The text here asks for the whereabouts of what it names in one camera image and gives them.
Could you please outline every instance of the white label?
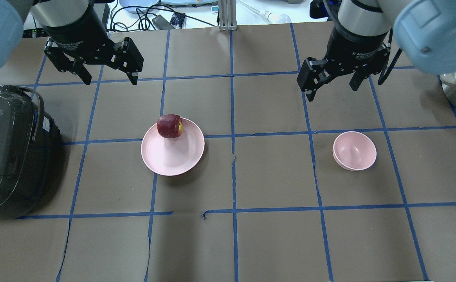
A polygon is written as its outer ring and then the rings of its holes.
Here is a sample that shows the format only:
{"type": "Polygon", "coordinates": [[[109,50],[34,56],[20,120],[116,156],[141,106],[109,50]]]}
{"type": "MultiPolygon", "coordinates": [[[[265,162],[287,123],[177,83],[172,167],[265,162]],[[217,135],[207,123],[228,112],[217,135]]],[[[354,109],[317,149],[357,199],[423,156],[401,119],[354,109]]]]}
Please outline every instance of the white label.
{"type": "Polygon", "coordinates": [[[50,132],[50,121],[45,116],[43,117],[43,125],[41,128],[43,128],[43,130],[45,130],[46,132],[50,132]]]}

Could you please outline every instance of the tiled surface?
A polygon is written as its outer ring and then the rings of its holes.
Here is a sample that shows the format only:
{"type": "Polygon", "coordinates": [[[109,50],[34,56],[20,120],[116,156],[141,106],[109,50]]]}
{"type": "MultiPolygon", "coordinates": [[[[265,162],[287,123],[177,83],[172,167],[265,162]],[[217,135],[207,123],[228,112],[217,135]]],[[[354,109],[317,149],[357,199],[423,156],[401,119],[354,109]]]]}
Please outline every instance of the tiled surface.
{"type": "Polygon", "coordinates": [[[411,213],[428,275],[456,281],[456,207],[412,208],[411,213]]]}
{"type": "Polygon", "coordinates": [[[67,230],[60,218],[0,222],[0,282],[55,281],[67,230]]]}
{"type": "Polygon", "coordinates": [[[297,58],[323,56],[331,28],[131,33],[136,86],[97,66],[83,85],[23,41],[0,84],[37,86],[65,143],[38,208],[0,222],[0,281],[456,280],[456,117],[438,79],[401,68],[353,92],[345,76],[303,104],[297,58]],[[183,175],[141,159],[161,112],[206,135],[183,175]],[[375,143],[371,168],[334,162],[346,130],[375,143]]]}
{"type": "Polygon", "coordinates": [[[421,281],[403,209],[326,211],[334,281],[421,281]]]}
{"type": "Polygon", "coordinates": [[[315,226],[317,211],[239,213],[239,281],[327,281],[323,236],[315,226]]]}
{"type": "Polygon", "coordinates": [[[74,219],[60,281],[144,280],[148,222],[148,216],[74,219]]]}

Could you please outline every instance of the plastic fruit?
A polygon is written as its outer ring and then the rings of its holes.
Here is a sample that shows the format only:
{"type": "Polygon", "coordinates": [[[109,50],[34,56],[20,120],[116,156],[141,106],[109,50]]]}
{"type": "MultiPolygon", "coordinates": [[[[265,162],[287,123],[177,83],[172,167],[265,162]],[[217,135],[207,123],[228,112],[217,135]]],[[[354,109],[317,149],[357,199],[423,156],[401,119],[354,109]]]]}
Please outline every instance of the plastic fruit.
{"type": "Polygon", "coordinates": [[[183,134],[183,121],[176,114],[164,114],[158,118],[157,129],[163,138],[176,138],[183,134]]]}

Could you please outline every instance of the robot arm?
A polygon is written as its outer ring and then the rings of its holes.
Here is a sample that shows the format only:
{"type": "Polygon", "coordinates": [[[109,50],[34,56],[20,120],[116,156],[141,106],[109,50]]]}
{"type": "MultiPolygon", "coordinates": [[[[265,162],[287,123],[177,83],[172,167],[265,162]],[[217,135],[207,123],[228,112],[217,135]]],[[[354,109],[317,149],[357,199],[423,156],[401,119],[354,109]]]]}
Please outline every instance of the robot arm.
{"type": "Polygon", "coordinates": [[[327,0],[323,2],[335,23],[326,55],[321,60],[305,59],[297,77],[309,101],[319,87],[341,75],[353,73],[353,91],[371,74],[381,73],[378,84],[382,84],[401,50],[424,72],[456,70],[456,1],[342,0],[338,13],[327,0]],[[386,71],[391,46],[383,41],[390,29],[401,50],[386,71]]]}
{"type": "Polygon", "coordinates": [[[44,52],[58,71],[76,74],[89,85],[92,77],[83,65],[104,64],[125,72],[136,85],[142,55],[128,37],[119,43],[109,39],[93,5],[94,0],[0,0],[0,67],[19,43],[31,11],[50,36],[44,52]]]}

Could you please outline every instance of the metal post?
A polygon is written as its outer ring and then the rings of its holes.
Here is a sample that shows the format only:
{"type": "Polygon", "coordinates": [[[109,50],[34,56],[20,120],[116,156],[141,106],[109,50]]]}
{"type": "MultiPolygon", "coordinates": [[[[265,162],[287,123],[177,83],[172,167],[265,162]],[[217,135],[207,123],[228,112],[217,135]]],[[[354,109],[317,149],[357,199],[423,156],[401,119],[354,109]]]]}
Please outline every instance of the metal post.
{"type": "Polygon", "coordinates": [[[219,0],[219,30],[236,30],[236,0],[219,0]]]}

